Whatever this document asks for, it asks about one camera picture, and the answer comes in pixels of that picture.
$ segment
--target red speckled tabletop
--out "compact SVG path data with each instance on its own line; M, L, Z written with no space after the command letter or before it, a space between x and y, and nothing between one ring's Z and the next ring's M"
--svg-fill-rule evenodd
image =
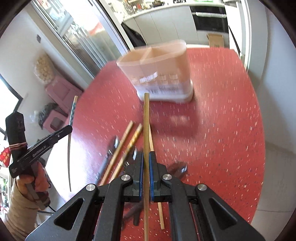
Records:
M195 48L187 52L193 100L187 104L150 103L157 161L166 165L187 162L185 183L207 184L251 222L265 163L263 123L255 91L233 50ZM109 62L77 103L71 141L71 193L68 138L54 146L47 163L49 177L64 200L95 181L109 140L114 135L121 137L130 120L136 123L133 133L143 122L143 103L116 63ZM143 146L143 136L136 146ZM160 229L157 204L151 204L150 210L151 238L171 240L168 205L163 204L165 230ZM143 221L138 227L131 221L121 240L143 240L143 227Z

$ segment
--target beige sleeve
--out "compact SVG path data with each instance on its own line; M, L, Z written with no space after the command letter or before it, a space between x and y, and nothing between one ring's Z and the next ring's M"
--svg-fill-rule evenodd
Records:
M9 211L5 216L4 224L17 241L24 241L35 229L38 206L19 192L16 181L10 197Z

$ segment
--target triangular cutout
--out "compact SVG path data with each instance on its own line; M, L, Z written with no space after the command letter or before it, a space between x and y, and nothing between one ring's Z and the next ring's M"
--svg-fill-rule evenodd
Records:
M214 198L209 199L220 229L225 230L237 223L237 220Z
M84 200L82 198L76 200L76 202L74 202L66 211L55 219L54 224L63 229L71 230L83 202Z

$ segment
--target human hand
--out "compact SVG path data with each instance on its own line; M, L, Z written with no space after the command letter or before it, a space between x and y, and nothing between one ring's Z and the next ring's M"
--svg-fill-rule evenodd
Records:
M40 162L37 164L38 174L37 177L30 175L19 175L16 179L17 187L19 192L28 200L34 201L34 198L29 193L26 184L32 183L35 180L35 191L36 192L45 192L49 188L49 183L45 177L45 171Z

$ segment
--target silver screw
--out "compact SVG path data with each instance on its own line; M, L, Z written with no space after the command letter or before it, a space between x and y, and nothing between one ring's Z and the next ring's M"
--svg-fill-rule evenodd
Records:
M127 175L127 174L121 176L121 180L122 181L128 181L130 179L131 179L131 176L130 175Z
M207 189L207 185L201 183L197 185L198 190L205 191Z
M164 180L171 180L172 179L172 175L171 174L164 174L163 175L163 179Z
M88 184L86 186L86 190L87 191L93 191L96 188L96 186L94 184Z

